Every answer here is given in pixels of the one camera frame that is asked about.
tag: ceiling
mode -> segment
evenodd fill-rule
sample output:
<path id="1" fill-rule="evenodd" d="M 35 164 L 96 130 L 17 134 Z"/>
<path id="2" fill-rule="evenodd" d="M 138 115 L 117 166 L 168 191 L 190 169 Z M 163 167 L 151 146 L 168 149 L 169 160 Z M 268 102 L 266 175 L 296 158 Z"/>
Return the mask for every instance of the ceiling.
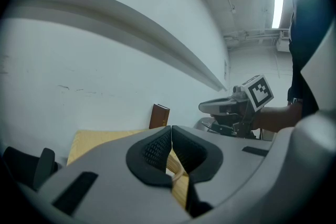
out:
<path id="1" fill-rule="evenodd" d="M 235 48 L 247 43 L 271 45 L 271 37 L 278 36 L 280 29 L 289 28 L 292 12 L 292 0 L 284 0 L 280 27 L 276 30 L 271 29 L 274 0 L 222 0 L 213 14 L 228 47 Z"/>

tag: brown book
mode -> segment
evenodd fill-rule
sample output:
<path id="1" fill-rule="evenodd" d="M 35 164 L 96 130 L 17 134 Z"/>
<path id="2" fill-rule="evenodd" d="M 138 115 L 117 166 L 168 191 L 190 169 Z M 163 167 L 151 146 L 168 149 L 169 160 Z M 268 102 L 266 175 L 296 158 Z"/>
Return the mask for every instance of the brown book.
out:
<path id="1" fill-rule="evenodd" d="M 154 104 L 149 129 L 167 126 L 169 111 L 165 106 Z"/>

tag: wooden table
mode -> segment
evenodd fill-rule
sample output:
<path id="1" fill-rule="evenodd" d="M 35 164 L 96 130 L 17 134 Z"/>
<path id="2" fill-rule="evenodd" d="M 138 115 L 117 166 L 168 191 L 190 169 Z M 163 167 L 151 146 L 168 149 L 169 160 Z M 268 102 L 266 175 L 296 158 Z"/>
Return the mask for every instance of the wooden table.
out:
<path id="1" fill-rule="evenodd" d="M 143 132 L 145 130 L 135 130 L 135 131 L 124 131 L 124 132 L 104 132 L 104 131 L 88 131 L 88 130 L 79 130 L 77 131 L 74 141 L 71 145 L 71 150 L 68 157 L 67 165 L 75 161 L 81 155 L 85 154 L 90 149 L 109 142 L 124 138 L 130 135 L 135 135 L 137 133 Z M 178 160 L 175 152 L 172 150 L 170 155 Z M 188 189 L 189 177 L 184 174 L 176 184 L 173 186 L 172 194 L 178 201 L 178 203 L 185 208 L 187 189 Z"/>

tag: fluorescent light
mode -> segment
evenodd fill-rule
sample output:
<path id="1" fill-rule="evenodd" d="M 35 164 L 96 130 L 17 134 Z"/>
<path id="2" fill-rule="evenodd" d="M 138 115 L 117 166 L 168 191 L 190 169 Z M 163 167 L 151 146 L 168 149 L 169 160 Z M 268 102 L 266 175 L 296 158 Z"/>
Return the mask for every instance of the fluorescent light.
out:
<path id="1" fill-rule="evenodd" d="M 272 28 L 279 28 L 280 26 L 283 5 L 284 0 L 274 0 L 274 17 Z"/>

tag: white wall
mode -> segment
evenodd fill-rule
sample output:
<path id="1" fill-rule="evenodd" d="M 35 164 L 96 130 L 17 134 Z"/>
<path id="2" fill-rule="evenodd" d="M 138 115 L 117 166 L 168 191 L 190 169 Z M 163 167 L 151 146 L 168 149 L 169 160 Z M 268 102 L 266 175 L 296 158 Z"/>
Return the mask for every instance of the white wall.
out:
<path id="1" fill-rule="evenodd" d="M 159 23 L 228 84 L 224 81 L 226 46 L 202 0 L 118 1 Z M 110 26 L 78 14 L 66 16 L 86 20 L 92 28 Z M 200 102 L 227 96 L 224 90 L 213 90 L 154 54 L 120 42 L 147 41 L 127 31 L 115 34 L 118 41 L 43 20 L 10 16 L 2 20 L 3 145 L 33 155 L 49 147 L 56 161 L 65 164 L 78 129 L 145 129 L 154 103 L 171 109 L 169 125 L 193 127 L 204 116 L 198 110 Z M 146 46 L 160 53 L 155 44 Z"/>
<path id="2" fill-rule="evenodd" d="M 287 93 L 292 82 L 292 59 L 288 52 L 275 48 L 251 47 L 230 51 L 230 91 L 256 74 L 264 74 L 274 99 L 266 106 L 286 106 Z"/>

